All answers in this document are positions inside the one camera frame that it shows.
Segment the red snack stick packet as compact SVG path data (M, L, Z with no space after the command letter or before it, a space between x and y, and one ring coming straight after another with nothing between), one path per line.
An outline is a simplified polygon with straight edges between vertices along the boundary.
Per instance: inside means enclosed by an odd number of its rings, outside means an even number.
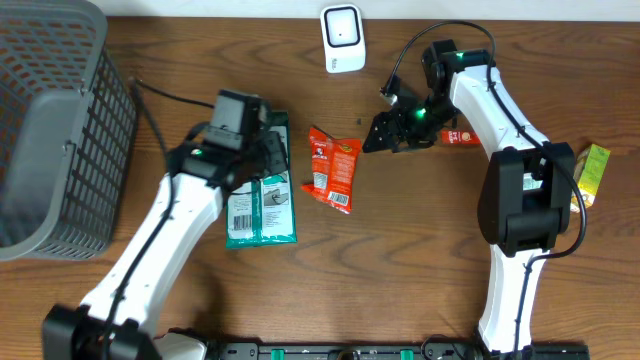
M474 132L458 130L442 130L441 139L449 145L480 145L481 141Z

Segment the red chips bag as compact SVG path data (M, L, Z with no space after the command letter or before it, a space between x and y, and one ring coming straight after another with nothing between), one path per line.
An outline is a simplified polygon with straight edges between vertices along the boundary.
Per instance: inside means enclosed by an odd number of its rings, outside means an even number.
M336 139L317 127L309 131L312 182L301 189L316 200L345 214L352 211L352 190L362 143L356 138Z

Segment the green snack bag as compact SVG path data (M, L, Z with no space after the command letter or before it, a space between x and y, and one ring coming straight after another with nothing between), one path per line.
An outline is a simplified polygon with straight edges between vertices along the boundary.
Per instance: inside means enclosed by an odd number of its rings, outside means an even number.
M271 114L254 154L258 173L227 203L228 249L297 241L286 111Z

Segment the green yellow juice carton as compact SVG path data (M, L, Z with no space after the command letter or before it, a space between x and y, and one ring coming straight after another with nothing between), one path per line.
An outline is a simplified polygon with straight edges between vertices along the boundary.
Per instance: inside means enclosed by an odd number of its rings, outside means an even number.
M577 157L574 180L586 208L591 207L595 202L610 154L608 149L591 144Z

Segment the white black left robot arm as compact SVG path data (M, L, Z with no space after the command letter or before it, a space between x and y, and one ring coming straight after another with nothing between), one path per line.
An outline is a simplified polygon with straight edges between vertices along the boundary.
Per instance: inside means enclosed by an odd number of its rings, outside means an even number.
M71 309L42 324L46 359L213 359L213 344L185 330L158 335L179 273L242 185L286 170L285 147L258 95L221 90L212 118L162 150L165 174L144 221L108 274Z

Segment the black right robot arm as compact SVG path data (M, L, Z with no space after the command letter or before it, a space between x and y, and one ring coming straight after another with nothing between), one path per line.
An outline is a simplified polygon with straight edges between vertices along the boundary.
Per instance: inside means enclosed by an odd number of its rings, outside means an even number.
M431 90L420 99L397 76L382 95L391 107L373 118L363 150L394 153L433 146L445 124L464 116L489 159L477 206L490 246L487 301L469 359L534 359L530 319L537 282L569 223L574 153L552 143L525 117L486 50L432 43L422 55Z

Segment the white barcode scanner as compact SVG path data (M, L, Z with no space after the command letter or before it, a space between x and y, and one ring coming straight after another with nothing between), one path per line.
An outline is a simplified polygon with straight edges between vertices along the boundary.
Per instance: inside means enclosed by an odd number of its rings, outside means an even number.
M328 73L361 70L366 44L360 9L353 4L325 7L320 15L325 68Z

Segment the grey plastic mesh basket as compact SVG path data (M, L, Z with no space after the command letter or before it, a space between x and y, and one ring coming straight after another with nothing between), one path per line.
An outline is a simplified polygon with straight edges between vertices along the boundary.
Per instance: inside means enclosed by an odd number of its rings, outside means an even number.
M111 244L135 105L88 1L1 4L1 258L87 260Z

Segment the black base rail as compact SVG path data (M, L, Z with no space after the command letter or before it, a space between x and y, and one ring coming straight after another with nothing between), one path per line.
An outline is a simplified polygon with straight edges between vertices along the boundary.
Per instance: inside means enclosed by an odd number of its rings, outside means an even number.
M431 338L421 345L284 345L256 343L205 344L169 347L164 359L214 360L449 360L485 359L479 347Z

